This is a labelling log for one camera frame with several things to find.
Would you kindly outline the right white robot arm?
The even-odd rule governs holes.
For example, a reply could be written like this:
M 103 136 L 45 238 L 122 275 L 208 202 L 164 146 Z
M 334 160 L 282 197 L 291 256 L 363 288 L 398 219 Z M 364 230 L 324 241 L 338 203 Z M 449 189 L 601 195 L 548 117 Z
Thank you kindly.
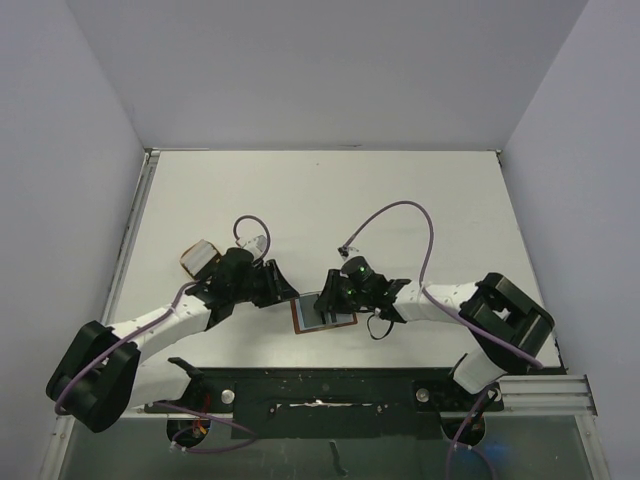
M 388 279 L 362 256 L 328 271 L 314 304 L 321 314 L 372 313 L 393 324 L 417 321 L 466 327 L 478 346 L 467 353 L 445 384 L 448 402 L 469 408 L 481 390 L 505 375 L 543 367 L 538 354 L 555 327 L 552 316 L 502 274 L 463 284 Z

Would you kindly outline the brown leather card holder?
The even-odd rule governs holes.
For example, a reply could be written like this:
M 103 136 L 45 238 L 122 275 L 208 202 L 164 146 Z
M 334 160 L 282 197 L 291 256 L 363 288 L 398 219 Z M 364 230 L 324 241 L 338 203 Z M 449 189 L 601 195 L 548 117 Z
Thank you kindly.
M 356 325 L 356 314 L 322 313 L 314 309 L 318 292 L 302 294 L 290 301 L 293 327 L 296 334 L 315 333 L 334 328 Z

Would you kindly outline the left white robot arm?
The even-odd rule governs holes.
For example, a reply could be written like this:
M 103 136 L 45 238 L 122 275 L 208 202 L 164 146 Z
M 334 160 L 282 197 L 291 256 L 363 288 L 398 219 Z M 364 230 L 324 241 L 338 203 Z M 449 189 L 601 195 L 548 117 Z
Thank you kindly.
M 179 340 L 210 330 L 236 305 L 262 309 L 299 296 L 277 263 L 256 248 L 212 246 L 182 259 L 191 281 L 167 305 L 132 320 L 97 321 L 77 332 L 52 374 L 46 394 L 59 415 L 71 415 L 94 433 L 113 425 L 128 409 L 171 401 L 190 411 L 209 391 L 203 373 L 179 357 L 149 359 Z

